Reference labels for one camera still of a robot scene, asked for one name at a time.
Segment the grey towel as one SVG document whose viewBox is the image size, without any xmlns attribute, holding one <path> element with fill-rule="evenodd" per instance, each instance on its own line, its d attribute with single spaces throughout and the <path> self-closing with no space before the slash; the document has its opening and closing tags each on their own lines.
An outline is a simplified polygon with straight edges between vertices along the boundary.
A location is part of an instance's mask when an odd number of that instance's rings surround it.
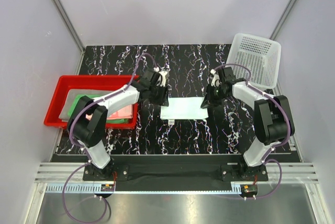
<svg viewBox="0 0 335 224">
<path fill-rule="evenodd" d="M 106 95 L 108 93 L 110 93 L 110 91 L 96 90 L 96 89 L 71 89 L 68 92 L 68 95 L 67 95 L 67 97 L 65 99 L 65 104 L 64 104 L 65 111 L 68 111 L 69 107 L 71 106 L 71 104 L 72 104 L 72 102 L 74 100 L 74 97 L 76 95 L 78 95 L 78 94 L 85 94 L 85 95 L 87 95 L 87 94 L 89 94 L 89 95 L 90 94 L 97 94 L 98 97 L 100 97 L 100 96 Z"/>
</svg>

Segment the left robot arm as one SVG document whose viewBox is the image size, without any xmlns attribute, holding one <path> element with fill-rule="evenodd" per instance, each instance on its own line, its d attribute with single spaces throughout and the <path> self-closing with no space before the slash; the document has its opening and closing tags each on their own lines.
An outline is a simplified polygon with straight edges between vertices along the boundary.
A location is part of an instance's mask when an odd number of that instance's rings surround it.
<svg viewBox="0 0 335 224">
<path fill-rule="evenodd" d="M 77 102 L 67 124 L 69 138 L 73 145 L 84 149 L 88 164 L 101 180 L 112 176 L 114 166 L 103 144 L 107 118 L 143 100 L 168 106 L 168 78 L 168 71 L 148 69 L 138 78 L 132 76 L 116 91 L 95 99 L 83 96 Z"/>
</svg>

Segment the green towel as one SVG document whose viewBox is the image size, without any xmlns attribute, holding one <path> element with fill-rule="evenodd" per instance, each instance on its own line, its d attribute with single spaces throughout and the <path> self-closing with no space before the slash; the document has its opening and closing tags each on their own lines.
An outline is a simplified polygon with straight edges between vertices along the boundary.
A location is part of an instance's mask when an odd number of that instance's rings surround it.
<svg viewBox="0 0 335 224">
<path fill-rule="evenodd" d="M 85 96 L 85 94 L 78 94 L 78 95 L 76 95 L 74 97 L 74 100 L 73 100 L 71 106 L 69 107 L 68 111 L 65 111 L 65 106 L 63 107 L 64 110 L 62 111 L 62 113 L 59 116 L 59 118 L 62 118 L 62 120 L 68 120 L 71 117 L 71 115 L 72 115 L 72 113 L 73 113 L 73 111 L 74 111 L 74 109 L 75 109 L 75 107 L 76 107 L 79 99 L 81 97 L 83 97 L 83 96 Z M 90 94 L 90 95 L 87 94 L 86 96 L 89 97 L 89 98 L 96 98 L 96 97 L 98 97 L 97 94 Z M 129 120 L 130 119 L 116 119 L 116 120 L 107 120 L 106 122 L 108 124 L 126 124 L 126 123 L 129 122 Z"/>
</svg>

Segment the pink towel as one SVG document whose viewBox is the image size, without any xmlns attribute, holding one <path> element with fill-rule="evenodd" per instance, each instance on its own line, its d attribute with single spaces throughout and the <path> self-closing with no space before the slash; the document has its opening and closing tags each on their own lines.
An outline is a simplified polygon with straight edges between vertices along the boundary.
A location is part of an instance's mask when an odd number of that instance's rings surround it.
<svg viewBox="0 0 335 224">
<path fill-rule="evenodd" d="M 107 120 L 130 119 L 133 117 L 133 106 L 128 105 L 107 117 Z"/>
</svg>

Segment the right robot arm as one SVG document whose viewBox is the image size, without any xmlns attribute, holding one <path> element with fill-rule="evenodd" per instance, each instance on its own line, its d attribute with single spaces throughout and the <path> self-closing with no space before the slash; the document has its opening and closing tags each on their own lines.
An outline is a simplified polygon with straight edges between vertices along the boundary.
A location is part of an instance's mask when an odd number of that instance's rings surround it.
<svg viewBox="0 0 335 224">
<path fill-rule="evenodd" d="M 253 109 L 255 138 L 233 171 L 247 181 L 261 174 L 267 157 L 277 147 L 288 142 L 295 127 L 286 96 L 273 96 L 261 91 L 250 83 L 250 77 L 237 78 L 232 66 L 224 64 L 211 70 L 210 81 L 200 107 L 217 107 L 225 98 L 234 97 Z"/>
</svg>

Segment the white towel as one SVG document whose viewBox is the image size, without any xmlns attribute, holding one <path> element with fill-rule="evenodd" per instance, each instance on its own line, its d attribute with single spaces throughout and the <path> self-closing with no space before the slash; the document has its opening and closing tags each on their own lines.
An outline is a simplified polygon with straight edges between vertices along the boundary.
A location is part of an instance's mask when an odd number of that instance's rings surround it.
<svg viewBox="0 0 335 224">
<path fill-rule="evenodd" d="M 168 106 L 161 106 L 162 120 L 204 120 L 208 110 L 201 108 L 204 97 L 171 97 Z"/>
</svg>

